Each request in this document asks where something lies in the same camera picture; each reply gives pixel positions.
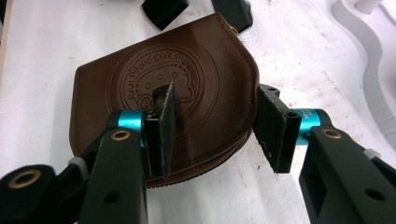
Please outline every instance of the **clamp jaw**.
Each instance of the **clamp jaw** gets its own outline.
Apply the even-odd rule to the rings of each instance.
[[[148,223],[146,178],[166,178],[175,138],[175,89],[154,91],[151,111],[116,111],[105,130],[56,175],[25,166],[0,181],[0,223]]]

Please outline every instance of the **brown leather pouch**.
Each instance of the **brown leather pouch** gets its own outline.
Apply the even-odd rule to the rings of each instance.
[[[259,73],[220,14],[154,36],[78,68],[70,144],[79,155],[114,110],[151,109],[153,90],[175,83],[177,132],[167,179],[178,183],[226,161],[245,144],[257,110]]]

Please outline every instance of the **embossed circular emblem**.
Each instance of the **embossed circular emblem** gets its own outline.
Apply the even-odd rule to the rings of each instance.
[[[192,54],[188,48],[157,46],[132,50],[134,56],[126,56],[116,69],[111,80],[110,109],[151,109],[155,89],[175,84],[177,124],[191,119],[189,128],[197,128],[212,109],[218,91],[218,74],[210,56],[201,47],[195,46]]]
[[[155,49],[134,60],[120,89],[129,108],[151,109],[152,92],[174,82],[177,104],[193,107],[202,93],[204,77],[200,64],[181,49]],[[189,110],[179,114],[181,117]]]

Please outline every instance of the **white plastic part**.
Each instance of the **white plastic part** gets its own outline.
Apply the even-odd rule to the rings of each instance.
[[[363,151],[364,155],[366,155],[369,160],[372,160],[375,157],[381,158],[381,154],[379,152],[375,151],[372,148],[367,148],[366,150]]]
[[[363,92],[375,123],[396,150],[396,27],[384,7],[370,16],[362,16],[351,0],[338,0],[332,6],[335,19],[362,44],[367,54]]]
[[[79,171],[81,172],[81,177],[82,181],[87,180],[90,177],[90,173],[88,172],[87,164],[85,161],[80,158],[80,157],[73,157],[72,159],[69,160],[67,163],[68,165],[70,164],[75,164]]]
[[[356,3],[355,8],[362,13],[370,14],[383,0],[360,0]]]

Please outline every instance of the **black plastic part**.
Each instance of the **black plastic part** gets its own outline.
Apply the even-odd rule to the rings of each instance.
[[[0,223],[47,223],[59,190],[53,169],[24,166],[0,181]]]
[[[250,4],[245,0],[212,0],[213,7],[239,33],[253,24]]]
[[[49,212],[48,223],[72,224],[78,221],[87,190],[88,180],[76,184],[61,192],[59,201]]]
[[[300,185],[311,223],[393,223],[396,190],[362,153],[332,126],[313,128]]]
[[[396,189],[396,170],[388,164],[384,163],[378,157],[372,159],[372,163],[378,169],[379,172],[389,181],[391,185]]]
[[[302,117],[279,99],[279,90],[260,84],[253,131],[275,173],[290,171]]]
[[[152,23],[163,30],[188,5],[186,0],[146,0],[142,8]]]
[[[149,171],[152,176],[163,176],[160,122],[152,117],[144,120],[145,130],[150,133],[146,136],[148,143]]]
[[[138,132],[117,129],[103,136],[78,223],[148,223]]]
[[[324,111],[322,109],[315,109],[315,111],[318,113],[318,116],[320,118],[320,126],[331,126],[332,127],[332,120],[330,119],[330,117],[326,113],[326,111]]]

